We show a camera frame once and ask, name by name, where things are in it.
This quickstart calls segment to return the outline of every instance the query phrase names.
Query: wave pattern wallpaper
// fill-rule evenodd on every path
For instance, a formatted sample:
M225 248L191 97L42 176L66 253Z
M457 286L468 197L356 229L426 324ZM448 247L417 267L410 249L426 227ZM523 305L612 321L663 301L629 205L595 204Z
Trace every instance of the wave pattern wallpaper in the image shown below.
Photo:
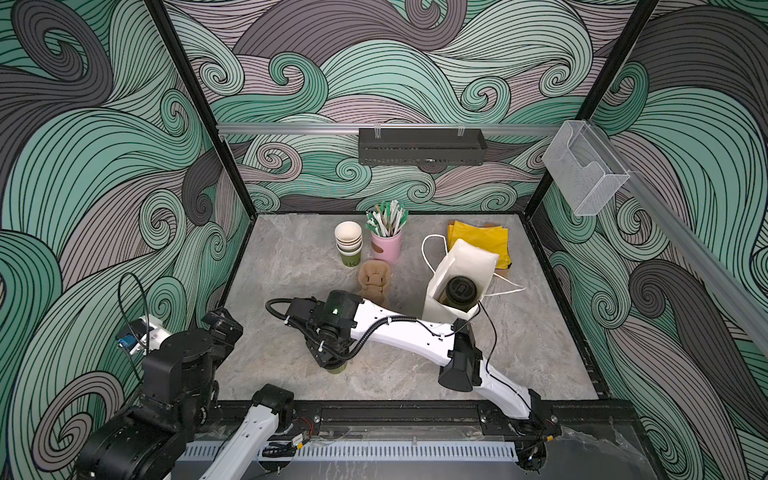
M709 3L649 21L594 120L768 312L768 4ZM552 187L535 226L670 478L766 478L768 361L643 207L577 218Z
M142 0L0 2L0 84L2 477L64 479L137 385L121 275L185 329L248 218Z
M219 122L467 125L573 118L634 5L166 0ZM365 210L392 198L412 210L522 210L549 142L490 137L482 166L420 170L359 165L353 136L227 140L266 211Z

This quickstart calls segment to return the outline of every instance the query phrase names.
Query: white rope handle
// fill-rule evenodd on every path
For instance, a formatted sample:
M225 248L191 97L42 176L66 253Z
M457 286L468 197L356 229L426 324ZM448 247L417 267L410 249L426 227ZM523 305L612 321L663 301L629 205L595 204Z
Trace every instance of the white rope handle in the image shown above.
M515 293L515 292L521 292L525 290L525 287L522 285L518 285L517 283L510 282L509 280L505 279L503 276L499 275L498 273L494 273L493 276L497 276L498 278L504 280L506 283L509 283L510 285L519 286L520 288L516 290L509 290L508 292L498 292L498 293L486 293L484 296L497 296L497 295L504 295L506 293Z
M445 237L439 233L433 233L432 235L427 235L424 237L424 240L422 240L422 257L424 257L424 261L426 262L429 269L432 271L432 273L435 272L435 269L432 268L432 265L429 264L429 260L427 260L427 254L424 253L424 244L427 243L427 239L430 237L440 237L442 238L442 244L445 247L445 255L448 255L448 242L445 241Z

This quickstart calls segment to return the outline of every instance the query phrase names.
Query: gray marble surface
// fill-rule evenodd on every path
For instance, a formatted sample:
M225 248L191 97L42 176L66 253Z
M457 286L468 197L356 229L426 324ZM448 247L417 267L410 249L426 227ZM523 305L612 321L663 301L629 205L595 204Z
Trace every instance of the gray marble surface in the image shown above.
M232 285L226 307L243 324L244 334L217 372L222 399L250 399L264 383L294 392L298 399L479 399L473 392L445 389L437 383L438 366L391 346L370 342L346 370L333 375L315 363L299 332L264 309L276 297L315 296L331 290L358 290L357 268L341 263L334 227L364 216L262 215L256 222ZM544 399L596 399L591 381L568 328L516 215L412 215L403 231L402 254L392 266L387 306L420 315L432 272L424 264L421 242L430 233L445 235L448 222L476 226L486 222L509 229L512 265L498 270L526 290L483 301L498 330L491 364ZM363 261L370 255L370 232L363 230ZM427 256L436 266L444 254L440 239L428 240ZM491 292L509 290L496 279ZM487 356L493 330L482 314L472 321L478 348Z

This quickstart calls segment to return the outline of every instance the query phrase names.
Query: stack of yellow packets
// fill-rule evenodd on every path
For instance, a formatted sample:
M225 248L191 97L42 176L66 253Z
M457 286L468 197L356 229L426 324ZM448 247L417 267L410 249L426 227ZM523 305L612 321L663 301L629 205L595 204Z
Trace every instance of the stack of yellow packets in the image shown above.
M491 253L498 253L496 268L509 268L512 263L507 251L509 230L504 227L473 227L462 222L448 225L448 249L461 238L466 243Z

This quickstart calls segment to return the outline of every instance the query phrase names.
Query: green paper cup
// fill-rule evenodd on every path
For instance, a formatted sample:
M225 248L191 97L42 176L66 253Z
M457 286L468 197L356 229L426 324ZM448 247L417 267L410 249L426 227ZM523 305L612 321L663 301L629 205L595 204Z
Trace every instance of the green paper cup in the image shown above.
M358 266L360 265L360 253L362 252L362 245L358 247L354 252L345 252L341 248L336 247L341 254L341 261L346 266Z

